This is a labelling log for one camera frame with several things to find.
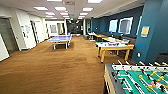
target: ceiling light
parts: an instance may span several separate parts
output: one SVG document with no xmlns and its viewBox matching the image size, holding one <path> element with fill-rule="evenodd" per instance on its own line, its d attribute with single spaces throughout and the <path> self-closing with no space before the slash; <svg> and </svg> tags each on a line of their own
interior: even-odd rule
<svg viewBox="0 0 168 94">
<path fill-rule="evenodd" d="M 79 18 L 83 18 L 83 17 L 85 17 L 85 16 L 79 16 Z"/>
<path fill-rule="evenodd" d="M 66 10 L 65 7 L 55 7 L 55 9 L 58 10 L 58 11 L 65 11 Z"/>
<path fill-rule="evenodd" d="M 63 16 L 64 18 L 69 18 L 69 16 Z"/>
<path fill-rule="evenodd" d="M 62 1 L 62 0 L 47 0 L 47 1 Z"/>
<path fill-rule="evenodd" d="M 82 18 L 78 18 L 78 19 L 82 19 Z"/>
<path fill-rule="evenodd" d="M 34 7 L 37 10 L 48 10 L 46 7 Z"/>
<path fill-rule="evenodd" d="M 45 12 L 47 15 L 55 15 L 53 12 Z"/>
<path fill-rule="evenodd" d="M 88 0 L 88 3 L 100 3 L 102 0 Z"/>
<path fill-rule="evenodd" d="M 51 19 L 57 19 L 56 17 L 53 17 L 53 18 L 51 18 Z"/>
<path fill-rule="evenodd" d="M 61 15 L 68 15 L 68 13 L 65 13 L 65 12 L 61 12 L 60 14 Z"/>
<path fill-rule="evenodd" d="M 92 11 L 93 8 L 83 8 L 83 11 Z"/>
<path fill-rule="evenodd" d="M 51 15 L 47 15 L 46 17 L 53 17 L 53 16 L 51 16 Z"/>
<path fill-rule="evenodd" d="M 70 19 L 70 18 L 65 18 L 65 19 Z"/>
<path fill-rule="evenodd" d="M 80 13 L 80 15 L 88 15 L 88 13 Z"/>
</svg>

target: blue wall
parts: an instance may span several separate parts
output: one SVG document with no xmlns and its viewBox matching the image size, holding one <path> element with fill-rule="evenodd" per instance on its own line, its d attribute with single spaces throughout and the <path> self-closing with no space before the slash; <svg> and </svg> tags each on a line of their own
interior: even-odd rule
<svg viewBox="0 0 168 94">
<path fill-rule="evenodd" d="M 135 62 L 145 62 L 161 4 L 162 2 L 157 2 L 156 4 L 153 4 L 153 0 L 147 0 L 145 2 L 144 10 L 142 13 L 141 25 L 136 39 L 135 50 L 133 55 L 133 61 Z M 141 31 L 143 26 L 150 26 L 148 37 L 145 38 L 141 37 Z"/>
<path fill-rule="evenodd" d="M 91 32 L 100 32 L 100 19 L 91 18 Z"/>
<path fill-rule="evenodd" d="M 143 38 L 140 33 L 137 36 L 132 60 L 142 61 L 146 64 L 154 63 L 159 53 L 168 52 L 168 0 L 146 0 L 142 13 L 143 26 L 150 26 L 148 37 Z"/>
<path fill-rule="evenodd" d="M 110 25 L 110 20 L 113 19 L 122 19 L 122 18 L 126 18 L 126 17 L 133 17 L 133 23 L 132 23 L 132 29 L 131 29 L 131 36 L 136 36 L 136 32 L 137 32 L 137 26 L 139 24 L 139 19 L 140 16 L 142 15 L 142 10 L 143 10 L 143 6 L 142 7 L 138 7 L 135 9 L 131 9 L 122 13 L 118 13 L 115 15 L 111 15 L 111 16 L 106 16 L 106 17 L 101 17 L 101 18 L 93 18 L 92 19 L 92 30 L 93 31 L 98 31 L 95 30 L 95 27 L 100 27 L 99 32 L 106 32 L 109 33 L 109 25 Z M 118 27 L 117 27 L 117 31 L 116 33 L 113 33 L 115 35 L 120 35 L 120 33 L 118 33 L 118 28 L 119 28 L 119 21 L 118 20 Z"/>
</svg>

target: light switch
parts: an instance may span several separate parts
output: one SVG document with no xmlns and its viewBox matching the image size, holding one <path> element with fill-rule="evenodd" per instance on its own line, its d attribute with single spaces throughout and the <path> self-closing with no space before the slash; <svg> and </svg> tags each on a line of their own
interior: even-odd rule
<svg viewBox="0 0 168 94">
<path fill-rule="evenodd" d="M 141 54 L 140 54 L 140 53 L 138 53 L 138 57 L 141 57 Z"/>
</svg>

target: foosball table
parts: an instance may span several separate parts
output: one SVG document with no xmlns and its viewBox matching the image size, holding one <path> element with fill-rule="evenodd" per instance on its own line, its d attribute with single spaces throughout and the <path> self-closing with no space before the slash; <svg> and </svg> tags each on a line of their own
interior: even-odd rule
<svg viewBox="0 0 168 94">
<path fill-rule="evenodd" d="M 105 65 L 104 94 L 168 94 L 168 67 L 138 65 Z"/>
</svg>

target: table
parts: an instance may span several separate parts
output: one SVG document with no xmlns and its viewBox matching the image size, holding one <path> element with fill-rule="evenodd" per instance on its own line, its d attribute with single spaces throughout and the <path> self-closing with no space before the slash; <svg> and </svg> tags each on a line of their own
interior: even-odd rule
<svg viewBox="0 0 168 94">
<path fill-rule="evenodd" d="M 97 34 L 97 35 L 94 35 L 96 38 L 97 38 L 97 41 L 98 41 L 98 38 L 108 38 L 107 36 L 105 35 L 101 35 L 101 34 Z"/>
<path fill-rule="evenodd" d="M 54 36 L 50 39 L 48 39 L 48 42 L 54 42 L 54 49 L 56 49 L 56 45 L 57 44 L 65 44 L 66 45 L 66 49 L 68 48 L 68 46 L 70 45 L 70 40 L 71 40 L 72 36 L 71 35 L 58 35 L 58 36 Z"/>
<path fill-rule="evenodd" d="M 112 44 L 112 46 L 109 45 L 109 44 L 110 44 L 110 42 L 99 42 L 99 43 L 96 43 L 96 45 L 98 46 L 98 57 L 100 57 L 100 52 L 102 52 L 102 54 L 101 54 L 101 63 L 104 62 L 104 55 L 105 55 L 105 51 L 106 50 L 117 50 L 117 55 L 119 53 L 119 50 L 126 50 L 126 55 L 125 55 L 125 59 L 124 60 L 127 61 L 130 49 L 134 48 L 134 45 L 132 45 L 132 44 L 126 45 L 126 44 L 121 44 L 119 42 L 114 42 L 114 44 Z"/>
<path fill-rule="evenodd" d="M 163 66 L 105 64 L 104 90 L 108 94 L 130 94 L 130 92 L 133 92 L 133 94 L 142 94 L 142 92 L 143 94 L 168 94 L 168 89 L 161 91 L 159 88 L 160 85 L 167 86 L 168 76 L 164 75 L 164 79 L 154 84 L 154 79 L 158 80 L 160 76 L 163 75 L 163 72 L 167 73 L 165 68 L 167 69 L 167 67 Z M 148 74 L 153 74 L 153 71 L 157 73 L 153 76 L 147 76 Z M 151 90 L 151 92 L 149 92 L 149 85 L 152 85 L 153 90 Z"/>
<path fill-rule="evenodd" d="M 91 39 L 90 41 L 95 41 L 95 40 L 93 40 L 93 36 L 96 35 L 96 34 L 95 34 L 94 32 L 92 32 L 92 33 L 88 33 L 88 34 L 89 34 L 90 39 Z"/>
</svg>

